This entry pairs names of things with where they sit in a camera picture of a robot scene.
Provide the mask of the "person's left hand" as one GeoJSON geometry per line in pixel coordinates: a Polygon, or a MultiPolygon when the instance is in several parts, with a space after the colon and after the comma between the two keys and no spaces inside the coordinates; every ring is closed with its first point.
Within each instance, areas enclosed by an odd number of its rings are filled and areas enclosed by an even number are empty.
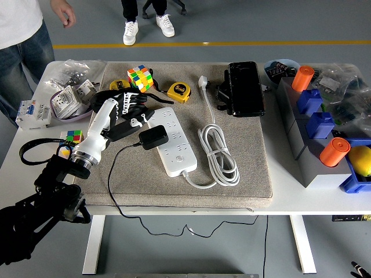
{"type": "Polygon", "coordinates": [[[70,28],[76,23],[75,12],[66,0],[50,0],[50,7],[64,28],[70,28]]]}

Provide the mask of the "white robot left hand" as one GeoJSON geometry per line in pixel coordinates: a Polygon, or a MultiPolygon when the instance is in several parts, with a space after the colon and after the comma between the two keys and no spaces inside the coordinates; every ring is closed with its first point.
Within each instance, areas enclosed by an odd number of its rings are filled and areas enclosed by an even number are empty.
{"type": "Polygon", "coordinates": [[[96,113],[86,138],[71,154],[73,162],[97,165],[101,153],[110,142],[118,141],[138,131],[145,125],[154,111],[145,103],[152,94],[134,89],[104,90],[96,93],[90,106],[96,113]]]}

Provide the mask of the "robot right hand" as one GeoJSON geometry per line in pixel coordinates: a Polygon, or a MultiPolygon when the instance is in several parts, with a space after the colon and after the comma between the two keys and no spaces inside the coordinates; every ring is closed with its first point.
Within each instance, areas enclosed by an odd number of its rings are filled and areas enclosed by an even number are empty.
{"type": "Polygon", "coordinates": [[[355,271],[350,272],[350,274],[355,278],[371,278],[370,273],[361,267],[358,263],[355,261],[351,262],[351,265],[354,267],[355,271]]]}

